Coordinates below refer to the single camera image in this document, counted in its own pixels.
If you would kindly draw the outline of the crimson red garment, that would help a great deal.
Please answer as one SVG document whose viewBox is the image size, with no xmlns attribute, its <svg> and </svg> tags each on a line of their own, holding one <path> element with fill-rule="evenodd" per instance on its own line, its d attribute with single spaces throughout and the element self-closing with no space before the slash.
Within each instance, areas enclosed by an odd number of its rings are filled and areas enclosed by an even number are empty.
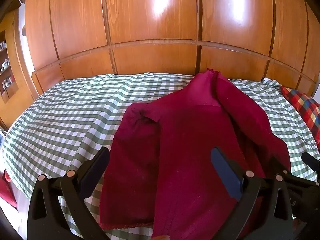
<svg viewBox="0 0 320 240">
<path fill-rule="evenodd" d="M 236 204 L 211 163 L 216 147 L 259 177 L 271 175 L 271 159 L 291 167 L 265 111 L 220 72 L 209 69 L 182 90 L 131 104 L 112 142 L 100 226 L 151 225 L 154 236 L 211 239 Z"/>
</svg>

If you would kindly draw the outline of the red cloth at bedside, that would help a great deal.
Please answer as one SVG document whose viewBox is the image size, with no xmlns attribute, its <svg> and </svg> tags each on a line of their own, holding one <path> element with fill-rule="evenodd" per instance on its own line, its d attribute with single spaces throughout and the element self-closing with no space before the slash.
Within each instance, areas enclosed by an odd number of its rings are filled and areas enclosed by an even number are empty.
<svg viewBox="0 0 320 240">
<path fill-rule="evenodd" d="M 8 204 L 10 204 L 12 207 L 16 208 L 17 202 L 13 194 L 13 191 L 10 187 L 11 178 L 9 177 L 6 170 L 4 170 L 2 173 L 0 183 L 1 183 L 1 198 L 4 201 L 6 201 Z"/>
</svg>

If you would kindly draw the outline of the multicolour plaid pillow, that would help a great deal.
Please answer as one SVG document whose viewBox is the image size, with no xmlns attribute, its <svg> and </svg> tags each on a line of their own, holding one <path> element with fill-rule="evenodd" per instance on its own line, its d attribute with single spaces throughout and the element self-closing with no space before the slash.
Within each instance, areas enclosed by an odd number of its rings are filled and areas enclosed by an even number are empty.
<svg viewBox="0 0 320 240">
<path fill-rule="evenodd" d="M 319 103 L 317 103 L 312 97 L 299 92 L 298 90 L 284 86 L 281 86 L 280 90 L 284 98 L 291 103 L 310 129 L 319 150 Z"/>
</svg>

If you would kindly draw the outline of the green white checkered bedspread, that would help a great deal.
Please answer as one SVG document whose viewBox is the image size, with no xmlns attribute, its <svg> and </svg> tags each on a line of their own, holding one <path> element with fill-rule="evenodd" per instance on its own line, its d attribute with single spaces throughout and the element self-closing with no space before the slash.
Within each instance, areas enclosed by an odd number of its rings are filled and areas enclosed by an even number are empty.
<svg viewBox="0 0 320 240">
<path fill-rule="evenodd" d="M 102 147 L 108 148 L 111 154 L 114 135 L 131 104 L 151 103 L 182 90 L 194 77 L 107 74 L 62 81 L 48 89 L 12 124 L 1 146 L 5 169 L 14 185 L 28 198 L 28 207 L 39 175 L 51 179 L 62 177 L 69 170 L 78 170 Z M 319 160 L 316 142 L 300 114 L 282 95 L 281 85 L 269 79 L 229 81 L 265 111 L 272 133 L 287 145 L 291 167 L 285 169 L 319 184 L 319 173 L 302 161 L 303 152 Z M 99 225 L 104 175 L 105 172 L 92 195 L 84 199 Z M 65 199 L 59 196 L 58 200 L 71 232 L 80 237 Z M 245 239 L 254 230 L 260 205 L 259 198 L 238 239 Z M 292 220 L 293 239 L 319 239 L 319 220 L 303 222 L 293 215 Z M 151 225 L 102 230 L 109 239 L 171 239 L 154 236 Z"/>
</svg>

